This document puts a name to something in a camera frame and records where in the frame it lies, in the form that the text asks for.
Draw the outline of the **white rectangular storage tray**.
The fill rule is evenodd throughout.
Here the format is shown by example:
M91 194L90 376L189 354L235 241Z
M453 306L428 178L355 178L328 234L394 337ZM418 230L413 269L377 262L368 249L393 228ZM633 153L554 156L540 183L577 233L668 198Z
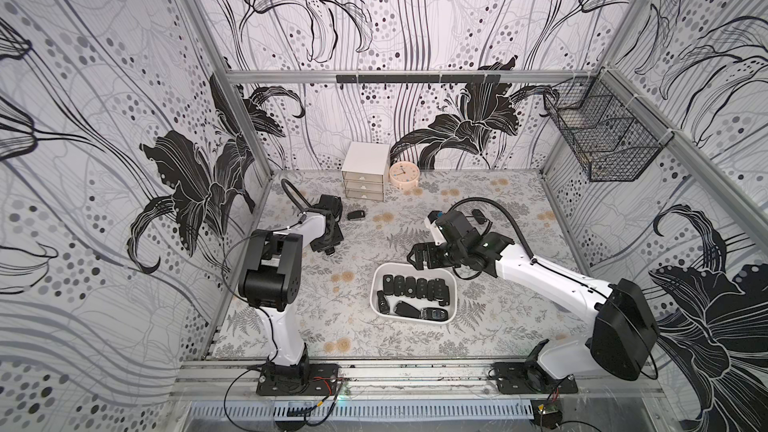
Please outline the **white rectangular storage tray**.
M384 263L371 276L369 305L380 318L447 324L458 312L456 279L445 269Z

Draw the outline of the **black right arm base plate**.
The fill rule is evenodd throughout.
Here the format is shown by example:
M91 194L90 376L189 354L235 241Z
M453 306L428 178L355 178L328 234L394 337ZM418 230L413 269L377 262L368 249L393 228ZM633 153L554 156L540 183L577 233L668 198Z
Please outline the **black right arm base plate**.
M536 365L523 362L495 362L491 365L488 378L501 394L539 394L554 396L576 394L579 389L572 377L554 379Z

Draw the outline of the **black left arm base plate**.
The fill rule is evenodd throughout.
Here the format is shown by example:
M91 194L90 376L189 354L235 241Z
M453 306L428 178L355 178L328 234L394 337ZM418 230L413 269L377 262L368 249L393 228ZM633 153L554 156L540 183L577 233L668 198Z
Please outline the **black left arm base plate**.
M270 365L261 373L256 392L266 397L331 396L338 387L339 368L337 363Z

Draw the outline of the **black flip key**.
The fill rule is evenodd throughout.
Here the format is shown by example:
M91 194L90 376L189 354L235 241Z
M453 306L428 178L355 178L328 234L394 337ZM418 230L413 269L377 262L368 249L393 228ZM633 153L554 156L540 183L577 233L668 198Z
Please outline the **black flip key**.
M479 224L483 225L488 222L487 217L484 215L484 213L480 209L473 209L471 211L471 217Z
M450 305L450 289L444 280L436 281L434 296L441 307Z
M392 296L395 291L394 276L385 274L382 278L382 291L385 296Z

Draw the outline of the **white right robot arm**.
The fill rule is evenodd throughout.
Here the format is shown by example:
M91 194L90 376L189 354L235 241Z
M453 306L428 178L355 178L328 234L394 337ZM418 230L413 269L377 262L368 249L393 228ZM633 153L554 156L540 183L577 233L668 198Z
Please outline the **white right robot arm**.
M492 229L479 232L457 210L433 212L425 221L432 241L415 244L407 255L418 270L467 267L524 286L578 316L588 327L581 336L545 339L526 357L523 376L545 390L571 375L605 372L625 381L654 361L659 327L634 282L607 282L535 255L522 239Z

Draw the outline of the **silver edged smart key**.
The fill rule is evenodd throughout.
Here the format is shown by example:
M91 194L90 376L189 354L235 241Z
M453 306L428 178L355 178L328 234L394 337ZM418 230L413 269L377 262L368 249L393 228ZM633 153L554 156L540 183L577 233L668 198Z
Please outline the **silver edged smart key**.
M434 322L446 322L449 319L449 313L443 308L426 307L420 311L420 319Z

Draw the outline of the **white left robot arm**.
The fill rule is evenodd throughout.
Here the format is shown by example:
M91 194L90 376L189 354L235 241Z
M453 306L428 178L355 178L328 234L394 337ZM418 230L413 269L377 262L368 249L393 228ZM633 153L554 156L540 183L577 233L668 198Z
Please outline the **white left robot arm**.
M300 212L296 224L283 230L257 230L248 241L237 295L262 320L272 345L270 365L290 370L307 361L295 307L303 252L308 247L317 253L335 253L343 241L339 225L342 211L340 197L323 194L317 203Z

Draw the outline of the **black mercedes key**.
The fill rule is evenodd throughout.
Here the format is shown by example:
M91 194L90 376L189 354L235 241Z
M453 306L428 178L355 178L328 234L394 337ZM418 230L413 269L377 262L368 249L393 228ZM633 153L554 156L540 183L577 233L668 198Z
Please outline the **black mercedes key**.
M383 290L379 290L376 292L376 301L377 301L378 312L382 315L389 315L390 306L389 306L387 296Z

